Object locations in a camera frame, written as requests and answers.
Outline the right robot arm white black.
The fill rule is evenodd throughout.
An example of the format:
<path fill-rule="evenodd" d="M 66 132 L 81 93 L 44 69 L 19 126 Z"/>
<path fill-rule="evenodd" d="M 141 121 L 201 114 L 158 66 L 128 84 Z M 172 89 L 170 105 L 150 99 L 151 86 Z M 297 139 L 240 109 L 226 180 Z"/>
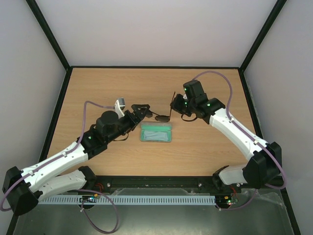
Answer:
<path fill-rule="evenodd" d="M 224 166 L 213 176 L 213 186 L 223 192 L 232 184 L 261 188 L 281 173 L 281 147 L 258 137 L 231 115 L 217 98 L 209 99 L 200 81 L 183 85 L 185 94 L 177 94 L 170 106 L 182 116 L 195 115 L 224 134 L 245 156 L 247 164 Z"/>

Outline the grey glasses case green lining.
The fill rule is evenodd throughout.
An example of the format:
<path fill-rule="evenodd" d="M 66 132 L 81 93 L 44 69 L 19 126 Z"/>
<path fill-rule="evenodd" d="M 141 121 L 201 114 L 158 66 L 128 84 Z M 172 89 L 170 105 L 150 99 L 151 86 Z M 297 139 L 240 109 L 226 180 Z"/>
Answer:
<path fill-rule="evenodd" d="M 141 122 L 140 140 L 142 142 L 171 142 L 172 125 L 162 122 Z"/>

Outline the round dark sunglasses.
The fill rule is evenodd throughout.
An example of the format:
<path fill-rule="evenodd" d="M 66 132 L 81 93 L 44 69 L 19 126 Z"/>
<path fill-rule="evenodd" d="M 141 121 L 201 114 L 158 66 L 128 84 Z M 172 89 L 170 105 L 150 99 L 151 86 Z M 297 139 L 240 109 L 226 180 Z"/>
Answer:
<path fill-rule="evenodd" d="M 152 112 L 151 110 L 148 110 L 146 117 L 147 118 L 154 118 L 156 121 L 167 123 L 171 120 L 171 114 L 172 114 L 172 106 L 170 106 L 170 112 L 169 115 L 160 115 L 155 112 Z"/>

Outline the light blue cleaning cloth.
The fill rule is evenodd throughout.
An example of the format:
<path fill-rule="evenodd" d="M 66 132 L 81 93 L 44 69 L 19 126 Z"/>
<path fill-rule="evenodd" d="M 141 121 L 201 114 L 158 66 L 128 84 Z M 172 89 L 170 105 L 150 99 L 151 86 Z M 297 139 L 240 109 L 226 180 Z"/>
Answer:
<path fill-rule="evenodd" d="M 143 131 L 143 139 L 145 141 L 168 141 L 168 134 L 160 131 Z"/>

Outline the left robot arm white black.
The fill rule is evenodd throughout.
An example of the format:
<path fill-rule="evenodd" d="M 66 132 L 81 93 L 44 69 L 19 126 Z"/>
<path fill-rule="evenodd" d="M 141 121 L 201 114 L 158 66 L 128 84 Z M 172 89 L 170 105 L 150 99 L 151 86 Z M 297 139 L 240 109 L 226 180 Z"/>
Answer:
<path fill-rule="evenodd" d="M 132 111 L 122 111 L 115 105 L 114 110 L 105 111 L 89 130 L 82 130 L 80 137 L 59 153 L 24 169 L 16 166 L 8 169 L 0 202 L 7 201 L 9 207 L 0 210 L 23 215 L 36 207 L 46 197 L 44 186 L 51 179 L 57 179 L 58 174 L 102 153 L 110 142 L 133 131 L 146 117 L 150 106 L 133 104 L 131 108 Z"/>

